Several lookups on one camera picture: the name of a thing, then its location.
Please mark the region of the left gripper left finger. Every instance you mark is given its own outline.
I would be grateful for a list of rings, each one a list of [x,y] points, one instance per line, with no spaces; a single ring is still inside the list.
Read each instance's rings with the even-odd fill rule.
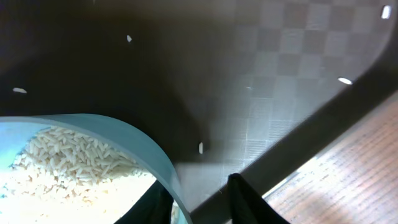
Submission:
[[[173,197],[156,180],[115,224],[170,224]]]

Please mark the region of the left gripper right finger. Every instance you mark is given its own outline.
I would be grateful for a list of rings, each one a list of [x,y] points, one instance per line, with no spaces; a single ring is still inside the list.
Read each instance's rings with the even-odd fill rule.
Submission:
[[[239,173],[228,176],[227,189],[232,224],[289,224]]]

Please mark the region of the pile of white rice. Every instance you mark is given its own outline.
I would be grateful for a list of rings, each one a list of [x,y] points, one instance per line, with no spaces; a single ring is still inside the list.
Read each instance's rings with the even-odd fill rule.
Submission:
[[[1,173],[1,223],[115,223],[155,180],[125,152],[52,126]]]

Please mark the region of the light blue rice bowl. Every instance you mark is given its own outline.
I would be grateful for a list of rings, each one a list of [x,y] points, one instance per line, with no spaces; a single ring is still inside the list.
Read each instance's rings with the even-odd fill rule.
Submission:
[[[177,173],[162,148],[134,126],[97,114],[53,114],[1,117],[1,170],[6,170],[27,141],[38,131],[59,126],[92,136],[125,152],[154,174],[169,191],[183,213],[179,223],[192,224],[185,207]]]

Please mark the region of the brown serving tray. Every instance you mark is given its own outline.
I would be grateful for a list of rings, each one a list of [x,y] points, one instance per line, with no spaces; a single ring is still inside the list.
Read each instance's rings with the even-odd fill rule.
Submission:
[[[168,155],[195,223],[265,191],[397,87],[396,1],[2,1],[1,114],[93,113]]]

